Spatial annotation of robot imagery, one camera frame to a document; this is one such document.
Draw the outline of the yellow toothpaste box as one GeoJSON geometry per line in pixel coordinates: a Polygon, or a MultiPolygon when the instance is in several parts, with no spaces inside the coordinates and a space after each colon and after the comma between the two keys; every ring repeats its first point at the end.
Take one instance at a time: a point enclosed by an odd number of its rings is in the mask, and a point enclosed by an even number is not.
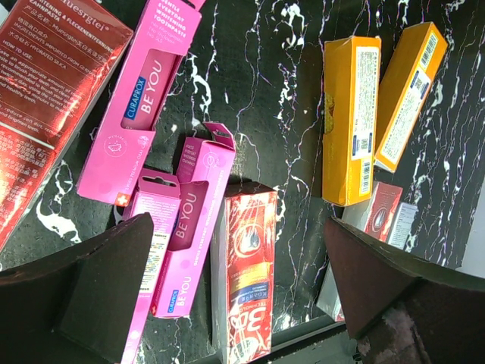
{"type": "Polygon", "coordinates": [[[380,37],[324,43],[322,197],[337,206],[371,197],[380,58],[380,37]]]}
{"type": "Polygon", "coordinates": [[[402,35],[380,82],[374,164],[394,173],[448,47],[432,22],[402,35]]]}

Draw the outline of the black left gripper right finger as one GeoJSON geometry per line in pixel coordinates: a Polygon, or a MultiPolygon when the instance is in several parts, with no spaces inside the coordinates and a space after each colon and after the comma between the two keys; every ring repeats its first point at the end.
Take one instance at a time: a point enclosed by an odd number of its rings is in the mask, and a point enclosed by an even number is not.
{"type": "Polygon", "coordinates": [[[482,363],[484,280],[331,218],[324,242],[364,363],[482,363]]]}

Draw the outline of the dark red toothpaste box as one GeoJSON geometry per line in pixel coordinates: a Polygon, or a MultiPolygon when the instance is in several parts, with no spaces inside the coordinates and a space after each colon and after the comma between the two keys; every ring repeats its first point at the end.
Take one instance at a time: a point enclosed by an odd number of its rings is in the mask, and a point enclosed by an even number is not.
{"type": "Polygon", "coordinates": [[[18,1],[2,23],[2,242],[41,193],[132,36],[94,1],[18,1]]]}

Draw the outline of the yellow toothpaste box left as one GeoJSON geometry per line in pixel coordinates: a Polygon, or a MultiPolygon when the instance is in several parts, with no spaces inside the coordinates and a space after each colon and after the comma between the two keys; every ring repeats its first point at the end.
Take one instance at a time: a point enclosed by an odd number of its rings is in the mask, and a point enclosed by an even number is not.
{"type": "Polygon", "coordinates": [[[322,197],[337,206],[371,197],[380,58],[380,37],[324,43],[322,197]]]}

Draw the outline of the pink toothpaste box middle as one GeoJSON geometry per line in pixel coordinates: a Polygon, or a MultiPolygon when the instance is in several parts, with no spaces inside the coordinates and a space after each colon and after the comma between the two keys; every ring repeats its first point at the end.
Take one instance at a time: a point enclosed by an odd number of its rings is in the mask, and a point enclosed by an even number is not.
{"type": "Polygon", "coordinates": [[[236,154],[233,134],[207,122],[211,139],[188,136],[176,176],[180,207],[152,300],[160,319],[188,316],[236,154]]]}

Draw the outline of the yellow toothpaste box right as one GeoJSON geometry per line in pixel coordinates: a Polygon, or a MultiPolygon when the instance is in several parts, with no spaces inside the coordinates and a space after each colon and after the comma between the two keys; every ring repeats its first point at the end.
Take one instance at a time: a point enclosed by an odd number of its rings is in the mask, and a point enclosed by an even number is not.
{"type": "Polygon", "coordinates": [[[380,82],[374,164],[394,173],[448,47],[432,22],[402,35],[380,82]]]}

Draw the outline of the red 3d toothpaste box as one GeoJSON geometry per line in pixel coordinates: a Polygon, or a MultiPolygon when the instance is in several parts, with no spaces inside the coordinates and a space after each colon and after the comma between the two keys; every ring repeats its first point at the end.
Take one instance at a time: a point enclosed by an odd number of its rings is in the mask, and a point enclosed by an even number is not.
{"type": "Polygon", "coordinates": [[[226,188],[210,246],[212,345],[222,363],[250,363],[272,344],[277,191],[226,188]]]}
{"type": "Polygon", "coordinates": [[[371,198],[345,207],[342,220],[385,243],[401,195],[401,187],[374,182],[371,198]]]}

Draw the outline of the pink toothpaste box small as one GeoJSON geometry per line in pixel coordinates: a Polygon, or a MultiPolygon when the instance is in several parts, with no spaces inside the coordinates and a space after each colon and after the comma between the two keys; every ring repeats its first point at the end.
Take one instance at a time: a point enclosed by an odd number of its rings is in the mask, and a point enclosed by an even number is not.
{"type": "Polygon", "coordinates": [[[180,185],[176,176],[143,168],[130,203],[125,208],[123,219],[148,213],[154,227],[127,342],[120,361],[122,364],[135,361],[179,206],[180,185]]]}

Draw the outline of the pink toothpaste box upper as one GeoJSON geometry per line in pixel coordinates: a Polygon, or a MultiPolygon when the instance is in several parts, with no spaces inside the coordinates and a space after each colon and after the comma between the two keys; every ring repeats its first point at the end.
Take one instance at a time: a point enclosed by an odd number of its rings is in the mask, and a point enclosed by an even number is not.
{"type": "Polygon", "coordinates": [[[127,206],[155,125],[202,19],[204,0],[148,0],[77,183],[84,198],[127,206]]]}

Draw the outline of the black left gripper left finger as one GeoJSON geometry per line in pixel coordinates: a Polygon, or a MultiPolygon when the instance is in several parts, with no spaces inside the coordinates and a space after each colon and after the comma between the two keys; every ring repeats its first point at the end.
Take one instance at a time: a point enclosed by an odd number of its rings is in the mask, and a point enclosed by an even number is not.
{"type": "Polygon", "coordinates": [[[144,213],[1,273],[3,363],[119,363],[154,225],[144,213]]]}

